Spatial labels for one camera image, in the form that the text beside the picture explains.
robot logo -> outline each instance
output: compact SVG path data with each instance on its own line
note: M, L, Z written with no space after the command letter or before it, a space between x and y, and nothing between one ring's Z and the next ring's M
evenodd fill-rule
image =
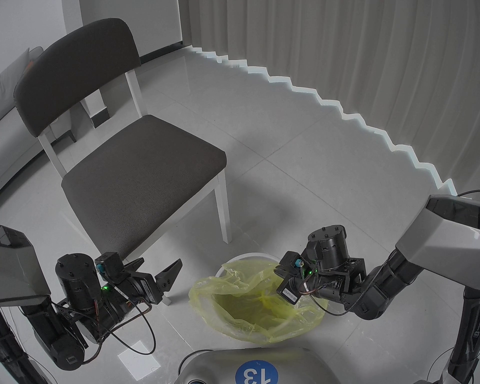
M251 360L240 366L235 384L277 384L278 371L267 361Z

white number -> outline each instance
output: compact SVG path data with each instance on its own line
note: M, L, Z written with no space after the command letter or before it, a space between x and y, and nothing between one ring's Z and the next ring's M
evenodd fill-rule
M257 384L256 381L253 381L253 376L250 376L249 373L253 373L254 375L256 375L257 371L255 369L252 369L252 368L246 369L243 372L243 377L245 378L244 384ZM264 369L262 369L262 374L263 374L263 376L265 376L265 370Z
M265 368L262 368L262 384L268 384L271 381L271 379L265 380Z

curtain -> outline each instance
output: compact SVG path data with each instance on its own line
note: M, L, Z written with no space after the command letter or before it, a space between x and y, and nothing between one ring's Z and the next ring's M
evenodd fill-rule
M180 0L183 42L314 88L480 187L477 0Z

white chair leg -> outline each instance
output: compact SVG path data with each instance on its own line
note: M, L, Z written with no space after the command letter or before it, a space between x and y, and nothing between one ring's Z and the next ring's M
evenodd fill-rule
M220 227L222 228L222 237L225 243L232 240L232 231L230 227L230 213L228 211L227 182L225 181L225 170L218 175L218 185L215 187L216 207L218 217L220 218Z
M162 303L164 303L166 306L169 306L172 303L172 300L164 293L162 297Z

gray upholstered chair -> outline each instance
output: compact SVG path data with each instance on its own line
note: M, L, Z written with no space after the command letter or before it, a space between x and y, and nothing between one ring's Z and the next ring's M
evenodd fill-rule
M23 76L14 93L18 112L62 176L70 205L101 253L139 256L213 190L228 243L225 152L148 115L135 76L138 66L138 51L124 21L85 25L47 48ZM44 130L122 73L140 118L67 173Z

